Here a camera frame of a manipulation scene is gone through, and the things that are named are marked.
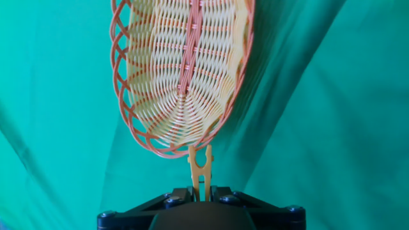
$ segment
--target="oval wicker basket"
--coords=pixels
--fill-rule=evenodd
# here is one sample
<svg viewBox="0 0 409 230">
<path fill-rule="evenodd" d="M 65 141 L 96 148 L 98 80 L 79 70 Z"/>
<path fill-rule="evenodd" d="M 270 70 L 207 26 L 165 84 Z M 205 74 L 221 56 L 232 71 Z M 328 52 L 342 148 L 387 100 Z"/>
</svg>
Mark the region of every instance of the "oval wicker basket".
<svg viewBox="0 0 409 230">
<path fill-rule="evenodd" d="M 215 137 L 243 83 L 254 2 L 112 0 L 114 89 L 123 119 L 141 146 L 178 158 L 188 154 L 183 146 L 200 150 Z M 125 7 L 130 8 L 128 26 L 120 20 Z M 126 77 L 118 71 L 122 59 Z M 136 128 L 135 120 L 143 128 Z"/>
</svg>

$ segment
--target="green fabric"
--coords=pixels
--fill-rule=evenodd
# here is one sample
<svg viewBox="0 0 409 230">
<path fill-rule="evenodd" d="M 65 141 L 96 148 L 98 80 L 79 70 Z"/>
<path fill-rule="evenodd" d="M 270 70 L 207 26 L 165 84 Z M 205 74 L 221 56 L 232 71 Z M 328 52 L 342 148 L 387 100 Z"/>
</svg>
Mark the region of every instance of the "green fabric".
<svg viewBox="0 0 409 230">
<path fill-rule="evenodd" d="M 112 88 L 108 1 L 0 4 L 0 218 L 95 229 L 191 184 L 142 149 Z M 409 229 L 409 2 L 258 0 L 213 184 L 307 209 L 308 229 Z"/>
</svg>

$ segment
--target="black metal bracket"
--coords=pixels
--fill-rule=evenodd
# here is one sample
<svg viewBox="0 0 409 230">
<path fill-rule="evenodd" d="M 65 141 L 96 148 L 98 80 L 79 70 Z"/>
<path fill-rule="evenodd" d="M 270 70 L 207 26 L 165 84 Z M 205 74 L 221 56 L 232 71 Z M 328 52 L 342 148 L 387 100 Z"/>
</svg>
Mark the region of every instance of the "black metal bracket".
<svg viewBox="0 0 409 230">
<path fill-rule="evenodd" d="M 210 202 L 194 202 L 192 187 L 176 188 L 124 213 L 98 215 L 98 229 L 282 229 L 305 230 L 305 210 L 278 208 L 229 187 L 211 187 Z"/>
</svg>

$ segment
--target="screw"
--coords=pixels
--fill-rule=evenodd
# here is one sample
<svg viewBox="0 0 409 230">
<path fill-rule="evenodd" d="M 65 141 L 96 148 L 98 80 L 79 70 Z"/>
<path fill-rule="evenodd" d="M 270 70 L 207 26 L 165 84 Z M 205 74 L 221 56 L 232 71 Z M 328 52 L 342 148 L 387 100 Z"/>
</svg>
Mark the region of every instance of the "screw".
<svg viewBox="0 0 409 230">
<path fill-rule="evenodd" d="M 103 213 L 101 213 L 101 217 L 111 217 L 111 216 L 113 216 L 113 215 L 115 215 L 116 214 L 116 211 L 112 211 L 112 210 L 109 210 L 109 211 L 105 211 L 105 212 L 103 212 Z"/>
<path fill-rule="evenodd" d="M 290 205 L 287 207 L 287 209 L 289 211 L 300 211 L 301 209 L 303 209 L 303 207 L 298 206 L 298 205 Z"/>
<path fill-rule="evenodd" d="M 224 195 L 220 197 L 220 201 L 225 202 L 225 203 L 231 203 L 231 202 L 238 201 L 238 198 L 233 195 Z"/>
<path fill-rule="evenodd" d="M 177 202 L 179 202 L 179 201 L 181 201 L 181 198 L 178 197 L 178 196 L 172 196 L 172 197 L 169 197 L 169 198 L 166 200 L 166 202 L 168 202 L 168 203 L 177 203 Z"/>
</svg>

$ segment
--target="yellow forked holder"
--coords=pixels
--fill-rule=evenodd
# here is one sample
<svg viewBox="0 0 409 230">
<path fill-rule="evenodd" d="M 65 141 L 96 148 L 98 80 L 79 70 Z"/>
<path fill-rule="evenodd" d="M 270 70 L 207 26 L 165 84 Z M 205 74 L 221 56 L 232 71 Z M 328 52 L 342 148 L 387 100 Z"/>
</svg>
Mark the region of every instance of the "yellow forked holder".
<svg viewBox="0 0 409 230">
<path fill-rule="evenodd" d="M 200 176 L 204 176 L 204 201 L 209 201 L 210 198 L 210 181 L 212 180 L 212 162 L 214 158 L 212 156 L 212 146 L 207 145 L 206 148 L 206 163 L 200 167 L 196 162 L 196 150 L 193 146 L 189 146 L 189 157 L 187 162 L 190 163 L 190 170 L 192 172 L 192 181 L 194 194 L 196 201 L 200 201 L 199 184 L 203 181 L 199 181 Z"/>
</svg>

